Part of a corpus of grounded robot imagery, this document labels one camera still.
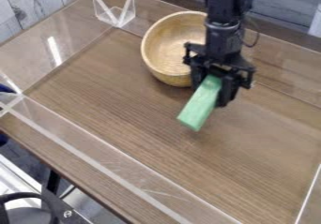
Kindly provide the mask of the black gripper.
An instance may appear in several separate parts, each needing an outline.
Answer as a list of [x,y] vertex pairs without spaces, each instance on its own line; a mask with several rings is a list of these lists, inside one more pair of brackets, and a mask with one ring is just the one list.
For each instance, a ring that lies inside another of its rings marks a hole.
[[222,78],[217,106],[226,107],[235,98],[238,88],[251,88],[255,66],[239,52],[215,58],[206,54],[206,46],[202,44],[186,42],[184,49],[183,63],[190,67],[191,88],[199,87],[208,74]]

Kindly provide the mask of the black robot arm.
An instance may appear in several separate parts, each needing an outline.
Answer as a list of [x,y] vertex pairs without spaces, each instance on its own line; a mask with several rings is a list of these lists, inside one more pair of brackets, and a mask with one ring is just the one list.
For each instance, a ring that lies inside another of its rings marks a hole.
[[208,76],[221,83],[217,107],[229,105],[241,88],[251,88],[255,66],[242,56],[242,47],[251,48],[259,38],[253,44],[245,42],[251,4],[253,0],[204,0],[204,43],[184,43],[183,63],[190,67],[191,87],[196,89]]

